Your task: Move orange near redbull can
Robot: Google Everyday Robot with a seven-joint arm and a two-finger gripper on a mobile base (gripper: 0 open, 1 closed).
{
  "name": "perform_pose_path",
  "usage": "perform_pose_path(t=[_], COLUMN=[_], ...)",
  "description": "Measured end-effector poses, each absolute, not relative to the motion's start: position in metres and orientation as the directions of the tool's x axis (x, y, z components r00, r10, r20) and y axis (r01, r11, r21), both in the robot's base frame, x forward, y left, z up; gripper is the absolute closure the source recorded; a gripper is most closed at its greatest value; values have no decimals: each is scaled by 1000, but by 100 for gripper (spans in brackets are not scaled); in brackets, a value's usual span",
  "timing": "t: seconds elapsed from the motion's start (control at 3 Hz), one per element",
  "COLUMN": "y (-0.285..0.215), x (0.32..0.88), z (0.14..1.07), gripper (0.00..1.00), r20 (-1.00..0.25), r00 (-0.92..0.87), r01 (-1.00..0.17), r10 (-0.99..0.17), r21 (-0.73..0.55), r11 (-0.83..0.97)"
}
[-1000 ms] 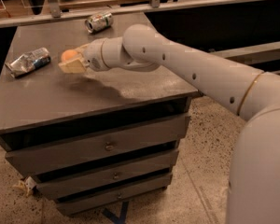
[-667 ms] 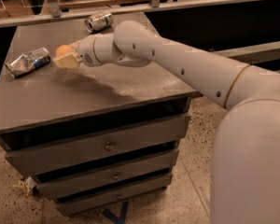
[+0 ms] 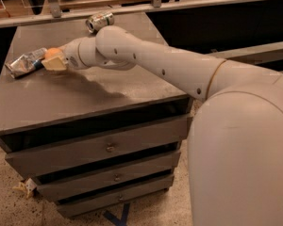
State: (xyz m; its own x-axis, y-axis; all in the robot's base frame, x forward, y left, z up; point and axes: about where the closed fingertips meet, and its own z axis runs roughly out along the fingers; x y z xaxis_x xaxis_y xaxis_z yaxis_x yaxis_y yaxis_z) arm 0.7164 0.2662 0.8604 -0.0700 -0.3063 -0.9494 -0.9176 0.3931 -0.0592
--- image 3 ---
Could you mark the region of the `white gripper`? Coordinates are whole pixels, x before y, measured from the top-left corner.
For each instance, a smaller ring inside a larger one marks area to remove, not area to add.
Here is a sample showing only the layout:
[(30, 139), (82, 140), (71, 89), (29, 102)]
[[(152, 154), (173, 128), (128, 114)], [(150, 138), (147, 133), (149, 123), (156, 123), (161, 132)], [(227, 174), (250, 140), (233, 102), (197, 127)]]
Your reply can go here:
[[(72, 40), (61, 47), (67, 65), (71, 69), (75, 69), (75, 70), (85, 69), (85, 65), (81, 61), (79, 56), (79, 45), (81, 42), (82, 39), (79, 38)], [(42, 61), (42, 65), (47, 71), (60, 72), (60, 71), (65, 71), (67, 69), (67, 66), (63, 62), (63, 59), (60, 58), (59, 56), (53, 56), (48, 59), (44, 59)]]

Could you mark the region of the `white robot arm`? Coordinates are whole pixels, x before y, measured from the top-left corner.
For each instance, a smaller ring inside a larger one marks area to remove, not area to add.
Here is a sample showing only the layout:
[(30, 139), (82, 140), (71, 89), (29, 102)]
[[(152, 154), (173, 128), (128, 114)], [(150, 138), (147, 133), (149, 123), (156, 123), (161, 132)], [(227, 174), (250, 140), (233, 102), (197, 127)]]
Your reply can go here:
[(188, 135), (193, 226), (283, 226), (283, 73), (110, 25), (48, 50), (49, 71), (139, 65), (202, 101)]

